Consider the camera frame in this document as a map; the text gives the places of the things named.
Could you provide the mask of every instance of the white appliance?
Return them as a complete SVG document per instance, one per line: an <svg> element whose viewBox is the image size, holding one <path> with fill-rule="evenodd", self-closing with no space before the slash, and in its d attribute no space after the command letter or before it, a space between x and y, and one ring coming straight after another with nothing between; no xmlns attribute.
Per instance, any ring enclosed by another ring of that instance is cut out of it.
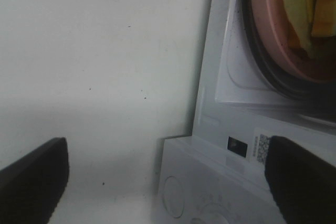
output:
<svg viewBox="0 0 336 224"><path fill-rule="evenodd" d="M165 141L158 223L285 223L264 176L263 151L273 135L336 166L332 107L326 101L324 113L267 82L240 9L241 0L212 0L193 135ZM229 150L235 141L245 144L244 153Z"/></svg>

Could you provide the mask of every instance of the white surface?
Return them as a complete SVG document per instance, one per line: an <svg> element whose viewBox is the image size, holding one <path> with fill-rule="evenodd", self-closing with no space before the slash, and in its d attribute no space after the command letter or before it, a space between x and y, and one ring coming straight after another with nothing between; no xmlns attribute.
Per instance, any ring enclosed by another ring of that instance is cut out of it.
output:
<svg viewBox="0 0 336 224"><path fill-rule="evenodd" d="M0 0L0 165L68 139L50 223L150 223L162 139L191 133L209 3Z"/></svg>
<svg viewBox="0 0 336 224"><path fill-rule="evenodd" d="M174 219L170 209L161 203L157 216L162 224L285 224L273 201L269 187L249 181L232 169L232 154L207 141L204 146L212 152L196 150L194 137L166 140L164 143L158 203L169 191L170 208L180 205L184 198L183 214ZM255 169L255 178L263 179L264 170ZM174 178L181 185L181 194L173 194L165 180Z"/></svg>

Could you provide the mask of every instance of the qr code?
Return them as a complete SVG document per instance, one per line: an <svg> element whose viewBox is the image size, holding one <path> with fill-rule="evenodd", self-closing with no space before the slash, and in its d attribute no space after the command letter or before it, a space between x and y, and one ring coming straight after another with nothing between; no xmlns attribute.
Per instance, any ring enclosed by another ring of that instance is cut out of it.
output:
<svg viewBox="0 0 336 224"><path fill-rule="evenodd" d="M257 153L257 161L259 163L262 163L263 165L266 162L266 157L268 153L268 147L269 147L269 141L270 137L267 137L265 135L260 135L259 138L259 148L258 148L258 153Z"/></svg>

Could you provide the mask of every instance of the barcode sticker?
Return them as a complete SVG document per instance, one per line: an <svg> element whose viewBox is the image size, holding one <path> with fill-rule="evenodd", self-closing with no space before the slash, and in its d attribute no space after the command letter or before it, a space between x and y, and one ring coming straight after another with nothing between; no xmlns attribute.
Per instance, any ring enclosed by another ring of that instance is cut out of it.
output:
<svg viewBox="0 0 336 224"><path fill-rule="evenodd" d="M252 157L250 159L251 163L257 164L259 166L264 166L267 158L269 141L275 133L270 133L262 129L255 129L254 132L254 145Z"/></svg>

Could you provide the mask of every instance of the washing machine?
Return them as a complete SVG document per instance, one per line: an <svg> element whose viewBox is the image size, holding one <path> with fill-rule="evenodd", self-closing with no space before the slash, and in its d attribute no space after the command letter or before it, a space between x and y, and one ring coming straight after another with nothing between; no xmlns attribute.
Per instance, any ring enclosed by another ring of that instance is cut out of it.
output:
<svg viewBox="0 0 336 224"><path fill-rule="evenodd" d="M193 134L165 140L158 223L286 223L264 174L274 135L336 166L334 83L285 73L251 20L250 0L212 0Z"/></svg>

